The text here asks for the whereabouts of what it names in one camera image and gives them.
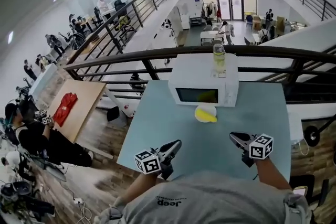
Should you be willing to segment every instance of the hand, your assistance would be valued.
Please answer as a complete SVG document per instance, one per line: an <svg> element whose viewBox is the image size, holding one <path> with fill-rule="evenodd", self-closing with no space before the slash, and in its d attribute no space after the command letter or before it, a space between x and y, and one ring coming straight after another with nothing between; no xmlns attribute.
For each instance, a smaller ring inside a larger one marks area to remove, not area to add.
<svg viewBox="0 0 336 224"><path fill-rule="evenodd" d="M47 125L50 127L50 129L52 129L52 128L54 128L55 123L54 123L54 121L51 121Z"/></svg>

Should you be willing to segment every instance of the power strip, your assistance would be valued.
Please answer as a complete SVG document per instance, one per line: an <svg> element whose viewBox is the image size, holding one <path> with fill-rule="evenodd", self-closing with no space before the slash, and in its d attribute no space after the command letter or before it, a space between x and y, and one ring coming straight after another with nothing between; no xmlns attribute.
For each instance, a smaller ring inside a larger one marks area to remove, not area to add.
<svg viewBox="0 0 336 224"><path fill-rule="evenodd" d="M83 204L83 199L81 199L81 198L75 198L75 199L73 200L73 203L74 203L75 205L82 205L82 204Z"/></svg>

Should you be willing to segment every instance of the wheel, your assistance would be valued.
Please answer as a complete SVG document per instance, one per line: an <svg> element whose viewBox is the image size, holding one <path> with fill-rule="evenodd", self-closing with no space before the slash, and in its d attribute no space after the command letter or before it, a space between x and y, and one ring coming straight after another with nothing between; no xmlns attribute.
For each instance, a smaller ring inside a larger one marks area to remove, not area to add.
<svg viewBox="0 0 336 224"><path fill-rule="evenodd" d="M308 126L303 132L303 137L308 146L314 147L320 142L320 132L315 126Z"/></svg>

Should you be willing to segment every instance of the black bag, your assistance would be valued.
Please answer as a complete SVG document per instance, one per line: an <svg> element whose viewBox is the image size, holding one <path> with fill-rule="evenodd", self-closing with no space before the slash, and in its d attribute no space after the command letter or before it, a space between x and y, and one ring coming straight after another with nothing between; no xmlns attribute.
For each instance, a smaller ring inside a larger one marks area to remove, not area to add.
<svg viewBox="0 0 336 224"><path fill-rule="evenodd" d="M271 13L266 13L266 20L271 20Z"/></svg>
<svg viewBox="0 0 336 224"><path fill-rule="evenodd" d="M260 44L265 43L268 41L268 31L266 30L266 34L262 31L262 37L260 39Z"/></svg>

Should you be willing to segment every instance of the light blue table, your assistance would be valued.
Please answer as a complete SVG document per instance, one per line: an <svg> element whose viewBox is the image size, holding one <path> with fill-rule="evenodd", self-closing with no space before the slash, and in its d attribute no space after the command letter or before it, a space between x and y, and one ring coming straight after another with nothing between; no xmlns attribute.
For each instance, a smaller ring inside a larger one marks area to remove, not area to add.
<svg viewBox="0 0 336 224"><path fill-rule="evenodd" d="M281 84L240 82L235 108L217 107L217 123L201 123L194 116L196 106L177 105L167 81L150 81L123 143L118 164L138 170L138 152L180 139L182 148L172 160L169 179L201 170L214 170L232 177L253 179L256 165L242 162L242 150L229 133L265 133L274 138L271 160L290 177L291 142L288 113Z"/></svg>

